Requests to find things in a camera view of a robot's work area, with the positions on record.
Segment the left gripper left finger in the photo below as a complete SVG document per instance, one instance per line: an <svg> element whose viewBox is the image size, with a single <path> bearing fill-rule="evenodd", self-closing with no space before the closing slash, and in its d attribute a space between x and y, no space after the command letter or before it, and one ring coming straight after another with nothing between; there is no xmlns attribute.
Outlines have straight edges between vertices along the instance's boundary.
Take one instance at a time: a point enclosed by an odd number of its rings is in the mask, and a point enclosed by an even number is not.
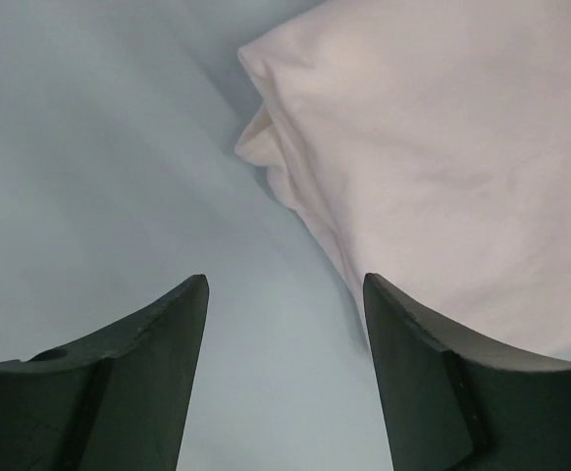
<svg viewBox="0 0 571 471"><path fill-rule="evenodd" d="M0 362L0 470L173 470L206 323L194 275L27 361Z"/></svg>

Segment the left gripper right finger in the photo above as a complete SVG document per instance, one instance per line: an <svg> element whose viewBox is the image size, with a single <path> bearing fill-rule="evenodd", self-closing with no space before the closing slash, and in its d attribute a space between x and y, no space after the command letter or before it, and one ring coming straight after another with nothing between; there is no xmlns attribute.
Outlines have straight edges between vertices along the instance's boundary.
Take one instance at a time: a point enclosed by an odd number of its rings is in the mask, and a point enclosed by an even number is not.
<svg viewBox="0 0 571 471"><path fill-rule="evenodd" d="M493 340L377 274L363 283L396 470L570 470L571 362Z"/></svg>

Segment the white t-shirt with robot print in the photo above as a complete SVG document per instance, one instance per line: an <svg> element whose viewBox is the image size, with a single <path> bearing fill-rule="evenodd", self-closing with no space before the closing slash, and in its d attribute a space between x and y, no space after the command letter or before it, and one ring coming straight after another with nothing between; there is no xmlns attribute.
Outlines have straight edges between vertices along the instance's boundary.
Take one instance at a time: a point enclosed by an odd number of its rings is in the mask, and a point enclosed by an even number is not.
<svg viewBox="0 0 571 471"><path fill-rule="evenodd" d="M328 1L242 46L267 171L362 299L571 348L571 1Z"/></svg>

